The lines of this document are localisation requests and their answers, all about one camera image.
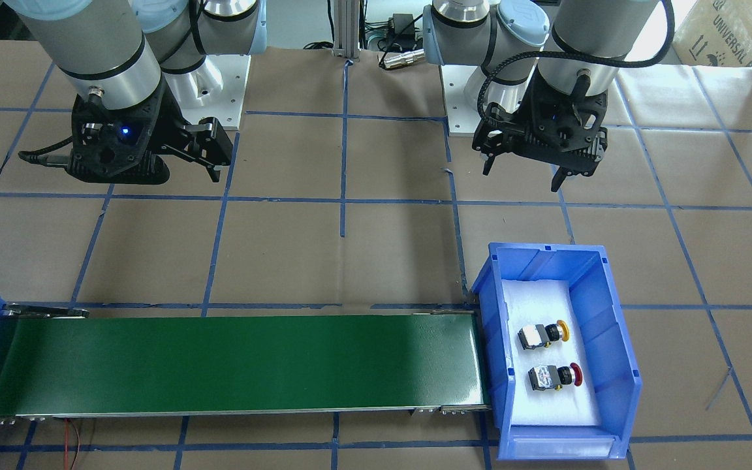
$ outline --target robotic arm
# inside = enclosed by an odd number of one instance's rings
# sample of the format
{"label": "robotic arm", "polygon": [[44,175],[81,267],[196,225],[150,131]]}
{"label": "robotic arm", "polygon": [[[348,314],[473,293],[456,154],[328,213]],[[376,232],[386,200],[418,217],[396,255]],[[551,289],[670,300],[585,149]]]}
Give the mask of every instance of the robotic arm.
{"label": "robotic arm", "polygon": [[[265,0],[6,0],[74,84],[72,136],[29,163],[86,182],[162,184],[162,155],[205,166],[219,181],[232,142],[219,120],[186,121],[181,106],[222,89],[207,54],[259,54]],[[50,155],[72,144],[69,155]]]}
{"label": "robotic arm", "polygon": [[435,0],[426,7],[426,59],[478,65],[465,94],[477,101],[472,147],[486,159],[484,175],[498,155],[513,152],[558,166],[554,192],[567,176],[592,176],[608,148],[606,90],[618,68],[654,65],[671,45],[674,13],[660,1],[666,41],[640,62],[623,59],[659,0],[565,0],[552,28],[528,0],[494,7],[488,0]]}

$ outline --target metal connector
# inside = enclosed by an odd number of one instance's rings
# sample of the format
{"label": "metal connector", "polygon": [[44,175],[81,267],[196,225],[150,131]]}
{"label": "metal connector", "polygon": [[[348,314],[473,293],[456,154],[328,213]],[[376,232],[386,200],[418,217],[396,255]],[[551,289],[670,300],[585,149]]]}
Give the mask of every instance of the metal connector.
{"label": "metal connector", "polygon": [[426,50],[412,50],[384,60],[384,69],[393,71],[426,60]]}

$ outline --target conveyor belt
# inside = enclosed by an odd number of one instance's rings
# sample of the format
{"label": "conveyor belt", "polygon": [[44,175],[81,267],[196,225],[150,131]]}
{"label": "conveyor belt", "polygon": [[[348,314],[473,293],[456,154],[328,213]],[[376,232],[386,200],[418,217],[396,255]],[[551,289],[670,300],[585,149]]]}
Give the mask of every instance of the conveyor belt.
{"label": "conveyor belt", "polygon": [[472,315],[1,319],[0,416],[486,407]]}

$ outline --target white mounting plate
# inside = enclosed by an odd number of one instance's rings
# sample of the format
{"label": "white mounting plate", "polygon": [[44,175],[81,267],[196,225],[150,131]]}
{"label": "white mounting plate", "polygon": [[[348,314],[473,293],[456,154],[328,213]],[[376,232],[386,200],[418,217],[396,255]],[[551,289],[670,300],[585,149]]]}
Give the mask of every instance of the white mounting plate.
{"label": "white mounting plate", "polygon": [[248,83],[250,55],[209,55],[222,74],[222,94],[217,101],[200,108],[182,106],[181,113],[191,124],[213,116],[220,120],[227,131],[238,131],[242,116],[242,102],[245,99],[245,84]]}
{"label": "white mounting plate", "polygon": [[445,111],[448,115],[448,134],[450,136],[474,136],[475,127],[480,122],[477,106],[463,96],[463,88],[472,72],[477,69],[474,65],[443,65],[443,99]]}

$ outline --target green conveyor belt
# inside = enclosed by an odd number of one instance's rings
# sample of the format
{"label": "green conveyor belt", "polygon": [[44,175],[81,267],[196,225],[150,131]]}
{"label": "green conveyor belt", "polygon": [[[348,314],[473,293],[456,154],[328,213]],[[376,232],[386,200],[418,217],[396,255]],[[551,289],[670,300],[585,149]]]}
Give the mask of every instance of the green conveyor belt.
{"label": "green conveyor belt", "polygon": [[2,319],[0,416],[473,408],[472,315]]}

